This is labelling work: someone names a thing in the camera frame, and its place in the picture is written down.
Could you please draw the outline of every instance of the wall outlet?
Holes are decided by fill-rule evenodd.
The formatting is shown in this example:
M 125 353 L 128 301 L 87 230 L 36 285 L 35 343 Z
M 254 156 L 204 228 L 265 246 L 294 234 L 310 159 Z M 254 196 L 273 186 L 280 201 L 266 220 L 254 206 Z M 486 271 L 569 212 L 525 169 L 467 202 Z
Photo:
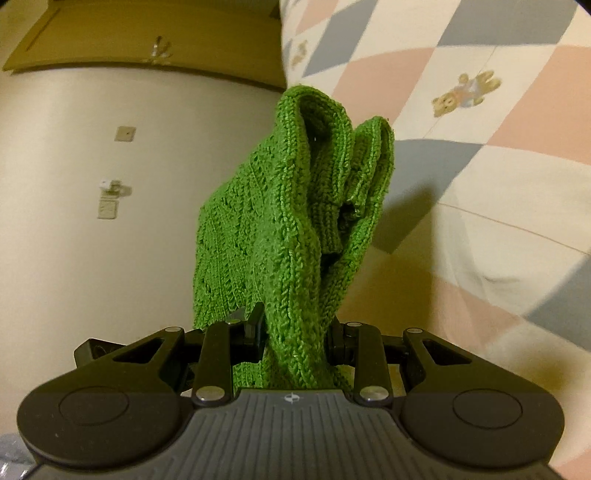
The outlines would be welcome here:
M 117 205 L 119 200 L 105 200 L 99 201 L 99 219 L 100 220 L 115 220 L 117 218 Z
M 132 142 L 135 136 L 135 127 L 119 127 L 115 134 L 116 142 Z

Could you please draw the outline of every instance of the teddy bear print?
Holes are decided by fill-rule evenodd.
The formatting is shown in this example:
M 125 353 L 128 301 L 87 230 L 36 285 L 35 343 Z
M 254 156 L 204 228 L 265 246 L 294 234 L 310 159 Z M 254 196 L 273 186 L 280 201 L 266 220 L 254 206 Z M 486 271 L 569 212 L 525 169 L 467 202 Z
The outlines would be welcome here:
M 501 86 L 501 81 L 493 78 L 494 74 L 493 70 L 488 70 L 470 79 L 467 73 L 462 73 L 458 78 L 458 86 L 431 101 L 434 116 L 440 117 L 453 112 L 457 107 L 469 108 L 480 105 L 487 93 Z
M 297 46 L 297 53 L 291 59 L 291 69 L 293 70 L 296 65 L 298 65 L 304 58 L 306 58 L 306 54 L 308 51 L 306 50 L 306 45 L 308 44 L 307 40 L 304 40 Z

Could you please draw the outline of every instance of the green knitted sock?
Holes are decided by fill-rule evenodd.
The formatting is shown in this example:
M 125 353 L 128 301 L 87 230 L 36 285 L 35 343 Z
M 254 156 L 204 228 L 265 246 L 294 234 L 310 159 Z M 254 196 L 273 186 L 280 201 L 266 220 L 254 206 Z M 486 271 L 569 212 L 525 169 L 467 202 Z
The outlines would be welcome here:
M 292 87 L 272 134 L 203 205 L 195 328 L 258 301 L 267 315 L 263 361 L 234 367 L 236 387 L 348 387 L 324 336 L 371 243 L 393 141 L 384 118 L 353 130 L 342 105 Z

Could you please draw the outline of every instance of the gray fabric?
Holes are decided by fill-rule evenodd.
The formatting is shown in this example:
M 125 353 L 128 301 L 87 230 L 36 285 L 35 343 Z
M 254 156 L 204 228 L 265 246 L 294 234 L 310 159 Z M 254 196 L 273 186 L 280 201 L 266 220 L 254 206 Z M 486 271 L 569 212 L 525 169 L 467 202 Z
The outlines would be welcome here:
M 283 71 L 287 72 L 290 66 L 290 52 L 291 52 L 291 39 L 287 41 L 283 50 L 281 51 L 281 61 L 283 62 Z
M 439 45 L 555 44 L 576 8 L 571 0 L 462 0 Z
M 306 67 L 304 77 L 347 63 L 365 32 L 378 0 L 359 0 L 335 13 Z
M 24 479 L 33 467 L 35 460 L 18 433 L 0 435 L 0 479 Z
M 542 305 L 530 322 L 591 351 L 591 258 L 588 258 Z
M 392 253 L 482 148 L 447 140 L 396 140 L 396 171 L 372 245 Z

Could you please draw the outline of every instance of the logo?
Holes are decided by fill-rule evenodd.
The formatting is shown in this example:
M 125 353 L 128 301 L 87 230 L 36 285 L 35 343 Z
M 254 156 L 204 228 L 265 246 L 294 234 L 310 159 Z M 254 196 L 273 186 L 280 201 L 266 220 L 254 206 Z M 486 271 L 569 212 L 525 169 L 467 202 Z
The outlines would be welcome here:
M 288 401 L 289 403 L 291 403 L 293 405 L 297 401 L 300 401 L 300 396 L 297 393 L 292 392 L 292 393 L 288 393 L 285 397 L 283 397 L 283 400 Z

